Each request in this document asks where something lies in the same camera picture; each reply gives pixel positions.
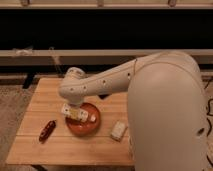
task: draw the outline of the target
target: wooden bowl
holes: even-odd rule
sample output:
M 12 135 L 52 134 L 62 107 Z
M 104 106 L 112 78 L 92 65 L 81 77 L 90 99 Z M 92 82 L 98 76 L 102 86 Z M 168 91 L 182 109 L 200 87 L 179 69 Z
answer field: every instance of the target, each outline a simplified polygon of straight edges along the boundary
M 86 122 L 76 121 L 67 117 L 65 118 L 65 121 L 68 128 L 73 134 L 75 134 L 76 136 L 86 136 L 98 129 L 101 123 L 101 115 L 98 108 L 91 103 L 83 103 L 80 108 L 88 111 L 89 113 Z M 92 115 L 95 115 L 96 117 L 95 122 L 90 122 L 90 117 Z

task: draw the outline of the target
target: beige carpet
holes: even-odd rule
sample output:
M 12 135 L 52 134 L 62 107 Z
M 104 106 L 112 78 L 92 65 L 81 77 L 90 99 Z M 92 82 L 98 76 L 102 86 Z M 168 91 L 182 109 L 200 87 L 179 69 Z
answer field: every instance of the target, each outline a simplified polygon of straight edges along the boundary
M 36 88 L 22 89 L 25 75 L 0 75 L 0 171 L 35 171 L 31 166 L 6 165 L 5 160 Z M 49 171 L 131 171 L 130 167 L 45 166 Z

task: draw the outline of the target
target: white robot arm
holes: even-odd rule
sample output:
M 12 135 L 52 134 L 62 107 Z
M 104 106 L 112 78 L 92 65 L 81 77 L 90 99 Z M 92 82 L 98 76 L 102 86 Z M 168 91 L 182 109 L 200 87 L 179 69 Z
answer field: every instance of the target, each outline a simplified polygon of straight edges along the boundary
M 70 68 L 59 94 L 80 106 L 85 96 L 128 91 L 136 171 L 204 171 L 206 102 L 199 68 L 183 52 L 137 58 L 85 78 Z

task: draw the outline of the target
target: wooden table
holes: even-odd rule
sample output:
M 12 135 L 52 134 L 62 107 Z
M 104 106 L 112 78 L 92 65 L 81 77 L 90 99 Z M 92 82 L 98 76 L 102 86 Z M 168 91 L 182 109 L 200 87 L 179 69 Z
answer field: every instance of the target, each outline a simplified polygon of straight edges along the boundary
M 60 113 L 65 102 L 58 95 L 61 79 L 43 78 L 35 90 L 8 155 L 7 164 L 29 165 L 119 165 L 133 166 L 129 153 L 129 131 L 121 142 L 112 140 L 110 131 L 117 120 L 127 122 L 126 93 L 113 94 L 104 100 L 98 96 L 85 101 L 98 107 L 102 122 L 95 135 L 74 136 Z M 50 120 L 57 127 L 45 144 L 39 134 Z

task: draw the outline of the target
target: brown sausage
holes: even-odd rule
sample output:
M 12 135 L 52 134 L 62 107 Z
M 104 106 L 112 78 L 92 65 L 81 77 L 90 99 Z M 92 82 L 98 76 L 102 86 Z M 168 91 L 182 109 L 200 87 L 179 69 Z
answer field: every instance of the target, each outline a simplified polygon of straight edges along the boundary
M 53 130 L 56 127 L 56 121 L 49 121 L 45 128 L 42 130 L 40 136 L 39 136 L 39 141 L 40 142 L 45 142 L 47 138 L 50 136 L 50 134 L 53 132 Z

